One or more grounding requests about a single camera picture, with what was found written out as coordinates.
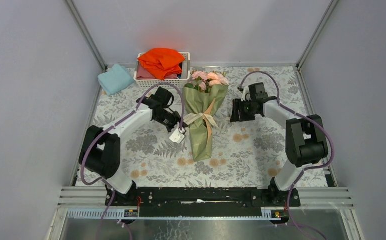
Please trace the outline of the pink fake flower stem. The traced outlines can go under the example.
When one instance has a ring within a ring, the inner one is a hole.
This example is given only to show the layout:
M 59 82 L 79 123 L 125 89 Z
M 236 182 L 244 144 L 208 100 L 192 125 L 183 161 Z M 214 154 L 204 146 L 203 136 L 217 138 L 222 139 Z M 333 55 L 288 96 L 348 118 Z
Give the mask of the pink fake flower stem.
M 202 81 L 200 84 L 198 84 L 198 88 L 200 89 L 201 92 L 206 92 L 207 87 L 208 86 L 204 81 Z
M 218 79 L 211 79 L 209 81 L 209 86 L 216 86 L 216 85 L 223 85 L 223 86 L 228 86 L 230 82 L 225 78 L 218 78 Z
M 191 79 L 193 81 L 207 81 L 208 80 L 208 74 L 204 71 L 195 71 L 192 73 Z
M 220 81 L 221 79 L 221 74 L 215 73 L 215 72 L 210 72 L 207 74 L 207 80 L 209 81 Z

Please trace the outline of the cream ribbon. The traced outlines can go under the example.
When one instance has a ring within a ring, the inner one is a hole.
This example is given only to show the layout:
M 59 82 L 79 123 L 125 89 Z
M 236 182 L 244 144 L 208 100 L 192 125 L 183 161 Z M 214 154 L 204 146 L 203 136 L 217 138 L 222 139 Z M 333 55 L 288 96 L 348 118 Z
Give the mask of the cream ribbon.
M 214 99 L 211 104 L 209 105 L 209 107 L 206 109 L 205 112 L 201 112 L 201 113 L 190 113 L 188 115 L 186 115 L 184 117 L 184 122 L 190 126 L 191 124 L 193 124 L 194 122 L 198 121 L 199 119 L 202 119 L 204 122 L 205 122 L 205 126 L 206 126 L 206 129 L 207 129 L 207 138 L 209 139 L 212 134 L 213 134 L 213 127 L 215 128 L 219 128 L 216 120 L 214 119 L 214 117 L 211 115 L 211 112 L 214 108 L 214 105 L 216 103 L 216 99 Z

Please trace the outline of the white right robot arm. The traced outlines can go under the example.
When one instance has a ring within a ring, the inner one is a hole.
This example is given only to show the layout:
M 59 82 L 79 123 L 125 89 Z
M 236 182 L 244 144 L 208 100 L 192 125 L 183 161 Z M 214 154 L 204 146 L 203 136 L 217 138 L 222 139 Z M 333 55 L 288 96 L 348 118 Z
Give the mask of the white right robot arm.
M 315 166 L 329 153 L 322 119 L 318 115 L 300 116 L 283 105 L 276 96 L 269 96 L 263 83 L 239 87 L 241 98 L 232 101 L 230 122 L 250 122 L 257 115 L 269 118 L 285 129 L 285 152 L 288 161 L 271 180 L 275 192 L 289 191 L 302 172 Z

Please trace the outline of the green and orange wrapping paper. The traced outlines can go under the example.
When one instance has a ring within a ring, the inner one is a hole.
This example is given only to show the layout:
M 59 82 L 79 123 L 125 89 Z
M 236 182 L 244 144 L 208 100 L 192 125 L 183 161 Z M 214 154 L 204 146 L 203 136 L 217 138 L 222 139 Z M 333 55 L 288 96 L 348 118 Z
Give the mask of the green and orange wrapping paper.
M 226 77 L 225 72 L 211 71 L 220 74 L 220 77 Z M 207 85 L 206 92 L 201 92 L 198 84 L 205 82 Z M 215 115 L 221 108 L 226 95 L 228 93 L 229 85 L 214 85 L 209 86 L 209 80 L 192 80 L 185 84 L 182 90 L 185 110 L 188 114 L 204 113 L 210 106 L 211 102 L 216 99 L 211 115 L 215 119 Z M 195 162 L 210 159 L 212 157 L 213 135 L 208 138 L 207 128 L 205 122 L 199 119 L 188 126 L 189 139 L 191 143 L 192 157 Z

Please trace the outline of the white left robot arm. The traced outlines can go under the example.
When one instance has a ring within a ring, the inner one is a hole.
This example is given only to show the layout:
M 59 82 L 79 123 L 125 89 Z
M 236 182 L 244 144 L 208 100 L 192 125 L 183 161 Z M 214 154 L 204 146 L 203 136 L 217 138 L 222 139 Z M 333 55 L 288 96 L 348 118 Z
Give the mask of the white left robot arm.
M 84 172 L 89 170 L 121 195 L 128 195 L 135 190 L 135 182 L 125 174 L 121 163 L 123 138 L 130 138 L 149 122 L 157 122 L 166 127 L 172 142 L 181 143 L 185 139 L 186 126 L 182 114 L 170 109 L 174 100 L 175 96 L 169 90 L 158 86 L 154 94 L 144 94 L 136 101 L 134 108 L 122 117 L 104 127 L 90 126 L 79 157 L 82 182 L 87 186 L 94 184 L 85 179 Z

